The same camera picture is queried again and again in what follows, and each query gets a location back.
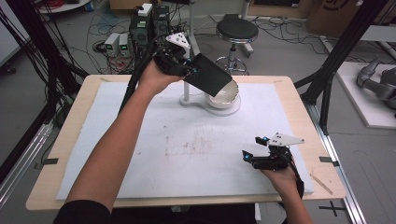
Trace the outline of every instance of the wooden table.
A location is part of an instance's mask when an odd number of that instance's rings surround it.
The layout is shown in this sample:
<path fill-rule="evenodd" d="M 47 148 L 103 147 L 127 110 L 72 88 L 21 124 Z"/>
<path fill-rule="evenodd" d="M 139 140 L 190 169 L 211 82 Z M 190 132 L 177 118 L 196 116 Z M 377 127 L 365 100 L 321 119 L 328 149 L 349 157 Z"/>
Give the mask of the wooden table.
<path fill-rule="evenodd" d="M 69 155 L 75 145 L 82 124 L 91 108 L 97 90 L 102 82 L 128 82 L 130 76 L 92 75 L 85 79 L 78 97 L 54 143 L 49 158 L 59 158 L 54 165 L 45 165 L 27 200 L 29 210 L 59 209 L 64 201 L 57 201 Z M 319 157 L 328 157 L 317 131 L 305 110 L 300 96 L 288 77 L 244 76 L 233 77 L 238 83 L 274 84 L 282 102 L 290 127 L 296 136 L 303 136 L 305 144 L 299 145 L 306 168 L 314 184 L 315 192 L 304 196 L 305 200 L 342 199 L 346 191 L 330 162 L 321 162 Z M 280 201 L 277 195 L 249 196 L 205 196 L 184 198 L 152 198 L 116 200 L 115 207 L 164 206 L 216 203 L 260 203 Z"/>

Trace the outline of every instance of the round stool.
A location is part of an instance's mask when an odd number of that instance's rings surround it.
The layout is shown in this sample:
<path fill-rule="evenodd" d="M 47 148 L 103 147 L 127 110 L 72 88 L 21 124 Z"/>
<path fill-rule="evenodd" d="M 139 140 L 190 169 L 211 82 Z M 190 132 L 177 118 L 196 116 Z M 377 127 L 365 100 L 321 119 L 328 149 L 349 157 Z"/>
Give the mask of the round stool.
<path fill-rule="evenodd" d="M 259 29 L 250 21 L 232 18 L 220 21 L 216 28 L 216 33 L 221 39 L 231 42 L 232 45 L 228 57 L 218 58 L 215 64 L 223 67 L 224 71 L 228 72 L 230 75 L 240 74 L 242 76 L 248 76 L 247 66 L 233 55 L 236 51 L 236 45 L 253 42 L 259 34 Z"/>

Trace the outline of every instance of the floor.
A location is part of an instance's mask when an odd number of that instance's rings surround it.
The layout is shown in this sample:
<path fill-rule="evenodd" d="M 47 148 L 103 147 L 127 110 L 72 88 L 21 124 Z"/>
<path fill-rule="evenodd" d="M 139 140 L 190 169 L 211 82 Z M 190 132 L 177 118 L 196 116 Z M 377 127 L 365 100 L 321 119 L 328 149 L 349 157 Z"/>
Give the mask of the floor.
<path fill-rule="evenodd" d="M 122 32 L 129 25 L 128 18 L 128 14 L 114 14 L 102 8 L 91 13 L 83 10 L 61 13 L 57 15 L 57 22 L 76 61 L 90 74 L 100 74 L 108 73 L 106 59 L 92 51 L 92 44 L 105 40 L 109 27 L 112 32 Z M 221 18 L 215 16 L 202 17 L 195 26 L 198 46 L 212 60 L 226 55 L 230 47 L 214 35 L 214 21 L 219 20 Z M 247 64 L 253 76 L 289 76 L 297 81 L 316 72 L 327 54 L 317 38 L 307 38 L 304 44 L 296 44 L 295 39 L 291 40 L 294 43 L 288 43 L 275 38 L 281 37 L 281 22 L 285 22 L 282 34 L 287 39 L 296 38 L 294 34 L 300 37 L 310 35 L 305 30 L 304 21 L 258 21 L 263 30 L 251 44 L 254 53 L 247 58 L 246 53 L 238 49 L 237 56 Z M 387 63 L 394 63 L 382 49 L 367 42 L 359 43 L 348 60 L 368 62 L 377 55 Z M 44 84 L 27 58 L 18 53 L 11 62 L 17 72 L 7 74 L 2 70 L 0 73 L 0 162 L 4 161 L 45 104 Z M 393 223 L 396 220 L 396 192 L 393 189 L 396 174 L 392 172 L 396 159 L 396 131 L 366 128 L 337 78 L 333 81 L 328 131 L 366 223 Z M 50 148 L 57 132 L 59 129 L 55 128 L 1 208 L 1 223 L 51 223 L 53 220 L 56 211 L 28 211 L 24 204 L 40 172 L 34 165 Z M 342 201 L 310 201 L 305 204 L 315 223 L 350 223 Z M 262 203 L 261 212 L 262 223 L 281 223 L 285 216 L 277 203 Z"/>

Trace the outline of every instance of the black sleeve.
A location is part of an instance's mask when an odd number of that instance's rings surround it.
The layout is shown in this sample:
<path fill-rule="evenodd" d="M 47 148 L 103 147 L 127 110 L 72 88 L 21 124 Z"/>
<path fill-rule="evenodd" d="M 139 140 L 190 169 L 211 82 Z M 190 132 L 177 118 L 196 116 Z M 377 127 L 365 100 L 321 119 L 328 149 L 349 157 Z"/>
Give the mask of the black sleeve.
<path fill-rule="evenodd" d="M 109 224 L 111 215 L 101 203 L 88 200 L 64 204 L 53 224 Z"/>

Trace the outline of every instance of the bowl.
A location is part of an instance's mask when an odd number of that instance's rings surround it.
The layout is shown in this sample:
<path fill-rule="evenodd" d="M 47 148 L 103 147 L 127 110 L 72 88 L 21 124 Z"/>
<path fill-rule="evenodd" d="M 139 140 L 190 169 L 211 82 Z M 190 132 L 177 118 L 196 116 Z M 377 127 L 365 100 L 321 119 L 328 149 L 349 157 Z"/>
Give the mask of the bowl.
<path fill-rule="evenodd" d="M 213 97 L 209 94 L 205 94 L 206 101 L 217 109 L 226 109 L 233 105 L 238 95 L 238 85 L 234 80 L 231 80 L 225 85 L 219 93 Z"/>

